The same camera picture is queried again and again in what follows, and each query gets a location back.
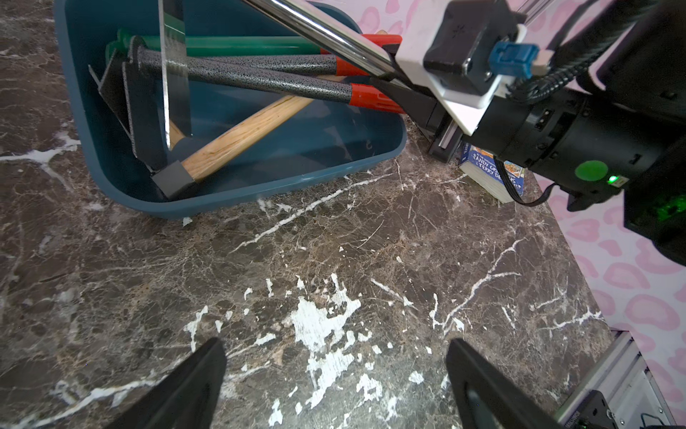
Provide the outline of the chrome tool with blue grip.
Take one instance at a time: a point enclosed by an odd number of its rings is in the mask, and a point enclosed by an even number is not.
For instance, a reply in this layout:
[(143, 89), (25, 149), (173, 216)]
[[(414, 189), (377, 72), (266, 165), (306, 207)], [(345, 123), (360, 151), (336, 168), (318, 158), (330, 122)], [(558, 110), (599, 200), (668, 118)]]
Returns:
[[(248, 5), (373, 77), (391, 82), (399, 72), (391, 56), (307, 1), (249, 0)], [(164, 100), (164, 143), (172, 150), (191, 134), (189, 68), (182, 1), (158, 3)]]

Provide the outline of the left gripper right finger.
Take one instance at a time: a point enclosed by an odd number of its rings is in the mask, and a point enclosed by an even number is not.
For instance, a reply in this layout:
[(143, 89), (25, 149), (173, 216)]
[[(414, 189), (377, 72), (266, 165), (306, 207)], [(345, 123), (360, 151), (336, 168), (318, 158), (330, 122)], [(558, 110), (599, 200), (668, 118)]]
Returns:
[(462, 427), (560, 427), (467, 341), (450, 341), (446, 368)]

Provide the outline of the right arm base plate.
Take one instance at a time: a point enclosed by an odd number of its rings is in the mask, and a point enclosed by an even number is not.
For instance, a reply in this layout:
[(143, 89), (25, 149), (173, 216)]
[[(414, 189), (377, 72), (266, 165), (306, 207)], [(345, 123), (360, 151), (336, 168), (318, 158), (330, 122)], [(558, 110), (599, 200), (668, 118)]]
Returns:
[(590, 391), (561, 425), (566, 429), (618, 429), (605, 396), (597, 390)]

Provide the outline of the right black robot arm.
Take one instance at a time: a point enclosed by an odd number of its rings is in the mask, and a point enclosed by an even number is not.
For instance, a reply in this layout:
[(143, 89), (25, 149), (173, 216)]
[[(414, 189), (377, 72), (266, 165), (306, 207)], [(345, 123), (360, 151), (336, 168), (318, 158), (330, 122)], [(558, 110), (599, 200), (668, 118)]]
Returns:
[(400, 86), (373, 79), (451, 145), (548, 179), (581, 212), (622, 195), (623, 224), (685, 261), (685, 5), (614, 1), (580, 32), (578, 6), (546, 48), (518, 41), (504, 1), (447, 1), (387, 50)]

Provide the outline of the black shovel with red grip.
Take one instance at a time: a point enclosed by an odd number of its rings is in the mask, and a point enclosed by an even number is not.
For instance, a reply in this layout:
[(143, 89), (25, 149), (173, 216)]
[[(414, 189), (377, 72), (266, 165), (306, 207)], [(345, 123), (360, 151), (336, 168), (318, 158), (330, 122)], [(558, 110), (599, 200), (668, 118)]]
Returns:
[[(161, 56), (143, 48), (137, 60), (126, 57), (116, 50), (105, 71), (99, 75), (89, 68), (96, 82), (98, 94), (105, 101), (121, 123), (124, 132), (132, 136), (129, 125), (129, 110), (123, 86), (123, 65), (131, 64), (145, 77), (157, 79), (161, 76)], [(209, 59), (194, 59), (188, 64), (188, 78), (193, 82), (232, 86), (272, 93), (338, 102), (352, 107), (364, 107), (381, 112), (404, 114), (404, 110), (392, 99), (371, 85), (337, 82), (311, 76), (270, 71), (245, 65), (216, 62)]]

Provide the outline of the wooden handled small hoe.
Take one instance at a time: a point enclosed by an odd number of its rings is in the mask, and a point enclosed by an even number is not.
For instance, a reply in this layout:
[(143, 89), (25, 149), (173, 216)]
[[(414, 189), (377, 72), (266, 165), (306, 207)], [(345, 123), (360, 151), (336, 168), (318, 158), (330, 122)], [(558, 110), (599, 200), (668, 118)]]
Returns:
[(153, 183), (166, 198), (180, 198), (313, 102), (312, 98), (296, 96), (278, 99), (183, 161), (169, 164), (154, 174)]

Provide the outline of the green hoe with red grip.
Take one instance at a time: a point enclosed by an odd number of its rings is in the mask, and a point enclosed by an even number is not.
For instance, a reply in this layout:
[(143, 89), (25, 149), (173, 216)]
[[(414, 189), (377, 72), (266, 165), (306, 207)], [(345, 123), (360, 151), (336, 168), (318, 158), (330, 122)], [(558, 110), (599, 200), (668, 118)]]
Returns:
[[(400, 35), (364, 34), (377, 46), (394, 45), (402, 42)], [(105, 60), (109, 61), (115, 51), (128, 54), (133, 35), (119, 29), (117, 39), (105, 46)], [(159, 36), (142, 36), (145, 45), (161, 51)], [(186, 51), (189, 57), (254, 56), (254, 55), (325, 55), (330, 54), (313, 42), (300, 36), (197, 36), (186, 37)]]

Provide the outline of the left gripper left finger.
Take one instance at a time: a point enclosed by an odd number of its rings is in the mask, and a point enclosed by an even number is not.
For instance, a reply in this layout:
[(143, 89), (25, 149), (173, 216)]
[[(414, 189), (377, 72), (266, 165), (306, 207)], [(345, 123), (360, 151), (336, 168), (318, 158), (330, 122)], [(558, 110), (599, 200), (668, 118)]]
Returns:
[(214, 337), (185, 359), (110, 428), (208, 428), (219, 399), (227, 357)]

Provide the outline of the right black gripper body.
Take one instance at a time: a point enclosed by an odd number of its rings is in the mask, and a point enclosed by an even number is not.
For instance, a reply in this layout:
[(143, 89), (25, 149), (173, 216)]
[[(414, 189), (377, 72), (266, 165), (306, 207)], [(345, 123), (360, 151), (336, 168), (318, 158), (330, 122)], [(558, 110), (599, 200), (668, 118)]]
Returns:
[(397, 103), (430, 141), (430, 156), (445, 164), (461, 156), (463, 131), (428, 89), (413, 85), (407, 87), (398, 80), (387, 82), (377, 77), (371, 77), (370, 83)]

